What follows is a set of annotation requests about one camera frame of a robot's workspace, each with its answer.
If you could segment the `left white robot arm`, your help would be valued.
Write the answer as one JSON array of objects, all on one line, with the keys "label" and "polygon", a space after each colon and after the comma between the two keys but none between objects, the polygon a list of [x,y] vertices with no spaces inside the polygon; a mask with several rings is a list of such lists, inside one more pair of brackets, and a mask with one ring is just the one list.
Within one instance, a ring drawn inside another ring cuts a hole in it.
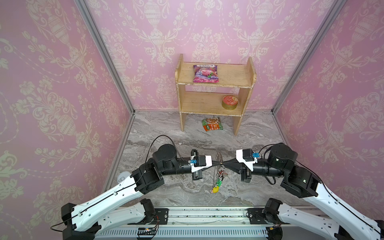
[{"label": "left white robot arm", "polygon": [[126,208],[123,205],[161,187],[166,175],[191,173],[193,179],[198,180],[202,178],[203,169],[219,165],[212,156],[199,155],[197,150],[192,150],[190,158],[179,158],[177,154],[174,145],[162,145],[150,159],[115,187],[85,203],[62,206],[63,239],[93,240],[122,225],[149,224],[156,215],[151,200],[141,199]]}]

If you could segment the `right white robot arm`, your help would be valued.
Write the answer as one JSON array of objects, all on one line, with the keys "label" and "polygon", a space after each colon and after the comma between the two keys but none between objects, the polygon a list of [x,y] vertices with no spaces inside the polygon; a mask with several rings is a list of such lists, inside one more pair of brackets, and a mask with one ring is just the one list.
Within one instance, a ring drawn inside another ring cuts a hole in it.
[{"label": "right white robot arm", "polygon": [[236,158],[223,162],[225,168],[249,182],[253,175],[281,177],[288,193],[314,205],[327,215],[321,218],[294,209],[270,198],[263,210],[269,223],[291,224],[327,240],[382,240],[384,222],[372,220],[337,197],[321,178],[304,166],[296,165],[298,154],[284,143],[270,145],[268,158],[257,157],[251,149],[237,150]]}]

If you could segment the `yellow key tag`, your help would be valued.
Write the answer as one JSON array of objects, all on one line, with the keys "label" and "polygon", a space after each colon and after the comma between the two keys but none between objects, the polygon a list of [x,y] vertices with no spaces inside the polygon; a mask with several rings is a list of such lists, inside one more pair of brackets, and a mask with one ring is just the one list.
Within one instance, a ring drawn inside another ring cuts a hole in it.
[{"label": "yellow key tag", "polygon": [[219,192],[219,189],[220,189],[219,186],[215,186],[215,187],[213,187],[213,189],[212,189],[212,193],[218,193],[218,192]]}]

